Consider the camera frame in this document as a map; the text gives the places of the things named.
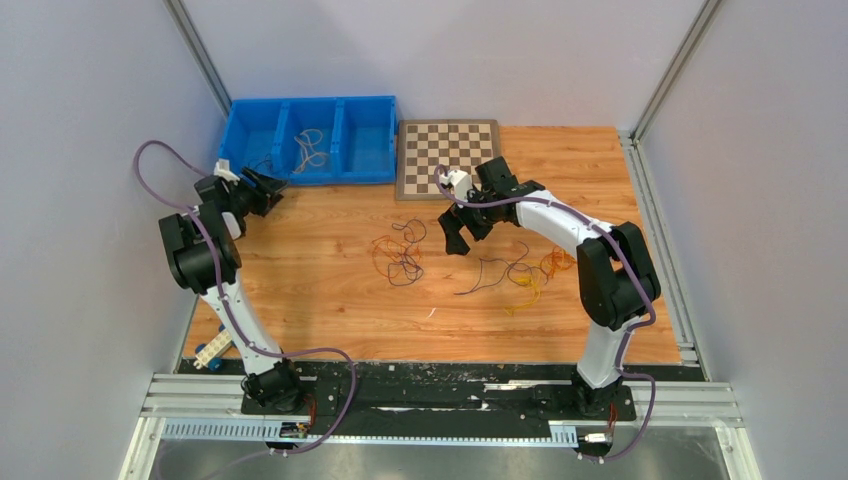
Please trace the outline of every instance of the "tangled wire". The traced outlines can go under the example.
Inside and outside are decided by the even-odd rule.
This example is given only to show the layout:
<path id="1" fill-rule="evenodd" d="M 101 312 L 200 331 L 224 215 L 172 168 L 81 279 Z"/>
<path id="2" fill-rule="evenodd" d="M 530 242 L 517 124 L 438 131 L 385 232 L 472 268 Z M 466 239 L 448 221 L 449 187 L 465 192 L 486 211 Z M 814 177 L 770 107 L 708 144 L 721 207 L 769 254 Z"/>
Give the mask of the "tangled wire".
<path id="1" fill-rule="evenodd" d="M 402 232 L 403 242 L 392 240 L 390 235 L 383 235 L 371 242 L 374 249 L 371 251 L 371 260 L 377 273 L 386 277 L 389 283 L 395 287 L 412 285 L 424 276 L 424 269 L 419 265 L 421 261 L 421 241 L 427 236 L 427 227 L 424 222 L 413 218 L 400 224 L 392 223 L 392 228 Z M 382 254 L 389 262 L 385 269 L 380 268 L 378 257 Z"/>
<path id="2" fill-rule="evenodd" d="M 468 295 L 483 288 L 494 287 L 503 282 L 504 278 L 520 287 L 532 288 L 533 297 L 529 302 L 521 305 L 504 307 L 504 311 L 506 311 L 508 315 L 512 316 L 516 311 L 530 307 L 539 301 L 539 298 L 542 296 L 542 285 L 547 284 L 548 280 L 553 278 L 556 272 L 568 270 L 575 263 L 574 259 L 566 254 L 561 248 L 554 247 L 551 253 L 542 257 L 542 260 L 539 261 L 539 266 L 529 265 L 522 262 L 522 260 L 530 253 L 530 247 L 528 247 L 524 242 L 518 243 L 524 246 L 524 253 L 515 259 L 515 261 L 507 262 L 502 258 L 481 258 L 480 274 L 477 276 L 477 283 L 474 284 L 471 290 L 468 290 L 467 292 L 458 292 L 454 295 Z M 505 265 L 505 268 L 501 273 L 500 278 L 498 278 L 495 282 L 480 285 L 480 282 L 483 280 L 483 270 L 486 263 L 502 263 Z"/>

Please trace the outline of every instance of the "orange wire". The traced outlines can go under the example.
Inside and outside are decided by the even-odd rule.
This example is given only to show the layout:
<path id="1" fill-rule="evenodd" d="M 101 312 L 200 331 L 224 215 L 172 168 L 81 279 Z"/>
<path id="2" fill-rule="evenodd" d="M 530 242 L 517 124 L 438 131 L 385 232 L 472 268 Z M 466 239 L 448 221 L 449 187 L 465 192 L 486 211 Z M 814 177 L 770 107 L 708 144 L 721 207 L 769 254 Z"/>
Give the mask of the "orange wire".
<path id="1" fill-rule="evenodd" d="M 547 275 L 548 278 L 554 278 L 556 272 L 568 270 L 574 266 L 575 263 L 576 262 L 571 255 L 568 255 L 559 247 L 554 247 L 553 250 L 551 250 L 551 253 L 545 255 L 542 257 L 542 260 L 539 261 L 539 268 L 545 272 L 545 275 Z"/>
<path id="2" fill-rule="evenodd" d="M 386 270 L 380 269 L 380 266 L 377 264 L 377 255 L 379 253 L 382 253 L 391 260 L 391 263 L 408 263 L 403 262 L 404 256 L 411 258 L 416 264 L 421 261 L 421 249 L 417 244 L 406 238 L 406 233 L 404 233 L 403 243 L 392 240 L 389 235 L 383 235 L 372 240 L 371 244 L 374 245 L 374 249 L 371 251 L 371 263 L 374 264 L 374 269 L 377 270 L 377 273 L 386 278 L 395 278 L 403 270 L 403 267 L 401 266 L 400 269 L 396 270 L 394 275 L 391 274 L 391 265 Z"/>
<path id="3" fill-rule="evenodd" d="M 618 409 L 615 408 L 614 403 L 610 403 L 610 419 L 607 422 L 607 431 L 612 432 L 613 427 L 615 426 L 615 422 L 618 421 Z"/>

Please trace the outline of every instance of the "black wire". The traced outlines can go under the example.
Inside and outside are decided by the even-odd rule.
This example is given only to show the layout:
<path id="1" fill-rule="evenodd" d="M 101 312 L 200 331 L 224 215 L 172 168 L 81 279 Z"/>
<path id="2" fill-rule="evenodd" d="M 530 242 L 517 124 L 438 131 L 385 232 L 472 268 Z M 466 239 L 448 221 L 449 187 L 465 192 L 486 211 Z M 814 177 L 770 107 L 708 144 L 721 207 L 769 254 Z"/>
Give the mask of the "black wire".
<path id="1" fill-rule="evenodd" d="M 421 235 L 420 238 L 415 236 L 415 229 L 412 228 L 410 224 L 418 224 L 421 226 L 421 229 L 424 231 L 424 234 Z M 400 223 L 392 223 L 392 228 L 403 232 L 403 239 L 407 242 L 407 246 L 404 247 L 403 252 L 400 253 L 400 261 L 399 262 L 391 262 L 386 266 L 386 276 L 389 278 L 389 284 L 395 287 L 406 287 L 412 285 L 417 282 L 424 276 L 424 269 L 421 265 L 415 261 L 412 255 L 409 253 L 410 249 L 416 244 L 421 243 L 427 237 L 427 226 L 424 225 L 424 222 L 418 220 L 417 218 L 413 218 L 404 224 Z M 406 277 L 407 282 L 396 282 L 394 276 L 392 275 L 392 267 L 400 267 L 403 269 L 404 276 Z"/>
<path id="2" fill-rule="evenodd" d="M 503 282 L 504 278 L 508 279 L 510 282 L 512 282 L 516 285 L 522 285 L 523 286 L 524 285 L 523 283 L 512 278 L 512 272 L 513 271 L 517 271 L 519 273 L 530 272 L 530 274 L 532 275 L 533 269 L 539 270 L 540 272 L 542 272 L 542 275 L 545 277 L 545 283 L 548 283 L 548 274 L 545 273 L 544 270 L 542 270 L 541 268 L 539 268 L 535 265 L 528 265 L 528 264 L 523 263 L 521 261 L 521 260 L 524 259 L 524 257 L 526 257 L 530 253 L 530 247 L 528 247 L 527 244 L 524 243 L 524 242 L 519 241 L 518 243 L 520 243 L 521 245 L 524 246 L 524 253 L 521 254 L 520 257 L 516 258 L 515 261 L 513 261 L 513 262 L 507 262 L 503 258 L 481 258 L 480 259 L 480 273 L 477 276 L 477 283 L 475 283 L 474 286 L 471 287 L 471 290 L 468 290 L 467 292 L 457 292 L 457 293 L 454 293 L 454 295 L 468 295 L 468 294 L 474 293 L 478 290 L 482 290 L 484 288 L 489 288 L 489 287 L 494 287 L 496 285 L 500 285 L 500 283 Z M 483 281 L 484 264 L 494 263 L 494 262 L 501 262 L 501 263 L 506 265 L 506 268 L 504 268 L 504 271 L 501 273 L 500 278 L 498 278 L 498 280 L 495 281 L 494 283 L 489 283 L 489 284 L 486 284 L 486 285 L 480 285 L 480 282 Z"/>

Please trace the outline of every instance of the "white wall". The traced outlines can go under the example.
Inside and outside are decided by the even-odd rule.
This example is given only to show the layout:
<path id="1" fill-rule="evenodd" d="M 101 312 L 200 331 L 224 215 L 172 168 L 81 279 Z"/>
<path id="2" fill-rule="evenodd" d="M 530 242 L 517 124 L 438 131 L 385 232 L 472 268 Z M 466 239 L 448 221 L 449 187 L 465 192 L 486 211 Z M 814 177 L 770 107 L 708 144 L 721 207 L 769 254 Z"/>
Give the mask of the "white wall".
<path id="1" fill-rule="evenodd" d="M 232 98 L 635 126 L 703 0 L 184 0 Z"/>
<path id="2" fill-rule="evenodd" d="M 845 478 L 848 3 L 727 0 L 644 142 L 764 478 Z"/>
<path id="3" fill-rule="evenodd" d="M 0 478 L 115 478 L 192 305 L 132 154 L 158 137 L 210 165 L 223 118 L 156 0 L 4 1 L 0 65 Z"/>

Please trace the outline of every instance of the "chessboard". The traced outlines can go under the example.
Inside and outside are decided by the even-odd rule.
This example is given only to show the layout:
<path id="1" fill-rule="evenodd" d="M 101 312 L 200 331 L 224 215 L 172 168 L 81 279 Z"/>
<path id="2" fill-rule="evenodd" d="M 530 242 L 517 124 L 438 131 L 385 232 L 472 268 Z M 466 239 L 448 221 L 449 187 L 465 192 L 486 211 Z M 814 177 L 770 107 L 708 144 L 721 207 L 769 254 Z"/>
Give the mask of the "chessboard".
<path id="1" fill-rule="evenodd" d="M 468 172 L 479 185 L 475 167 L 501 154 L 495 120 L 409 120 L 399 130 L 398 200 L 440 198 L 436 165 Z"/>

